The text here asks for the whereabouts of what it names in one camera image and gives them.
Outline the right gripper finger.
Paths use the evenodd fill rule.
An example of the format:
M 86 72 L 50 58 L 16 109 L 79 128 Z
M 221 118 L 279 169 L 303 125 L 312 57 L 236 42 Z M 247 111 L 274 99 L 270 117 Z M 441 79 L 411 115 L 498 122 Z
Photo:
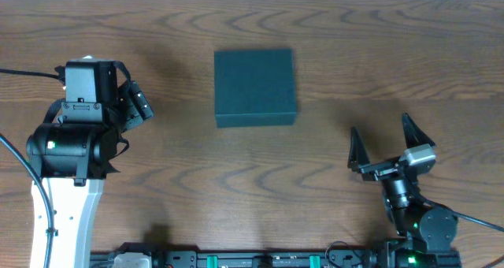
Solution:
M 350 152 L 347 167 L 353 172 L 359 172 L 362 168 L 370 165 L 371 162 L 359 131 L 352 127 L 350 129 Z
M 402 127 L 407 148 L 419 147 L 425 144 L 436 148 L 435 142 L 417 126 L 408 113 L 402 114 Z

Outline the black gift box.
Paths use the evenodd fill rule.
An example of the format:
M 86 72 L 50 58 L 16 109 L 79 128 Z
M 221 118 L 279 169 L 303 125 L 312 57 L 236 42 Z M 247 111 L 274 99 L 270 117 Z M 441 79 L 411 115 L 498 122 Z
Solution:
M 291 49 L 214 53 L 218 128 L 293 125 L 298 107 Z

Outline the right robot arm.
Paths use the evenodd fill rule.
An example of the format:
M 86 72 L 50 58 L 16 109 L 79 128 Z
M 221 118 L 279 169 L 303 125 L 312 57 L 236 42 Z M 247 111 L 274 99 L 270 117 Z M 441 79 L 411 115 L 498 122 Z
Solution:
M 364 181 L 381 183 L 382 199 L 398 237 L 377 242 L 361 257 L 363 267 L 460 267 L 451 247 L 458 218 L 442 205 L 429 205 L 420 194 L 418 177 L 435 165 L 435 142 L 402 115 L 406 149 L 402 155 L 372 164 L 359 131 L 350 130 L 347 167 Z

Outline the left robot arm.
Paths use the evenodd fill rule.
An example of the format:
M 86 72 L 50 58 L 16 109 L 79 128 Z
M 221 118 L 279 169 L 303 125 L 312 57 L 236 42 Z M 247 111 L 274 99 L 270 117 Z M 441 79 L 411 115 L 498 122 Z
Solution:
M 39 178 L 34 205 L 32 267 L 87 267 L 92 228 L 111 160 L 129 145 L 127 132 L 153 117 L 139 85 L 120 61 L 81 58 L 57 67 L 65 97 L 28 137 Z

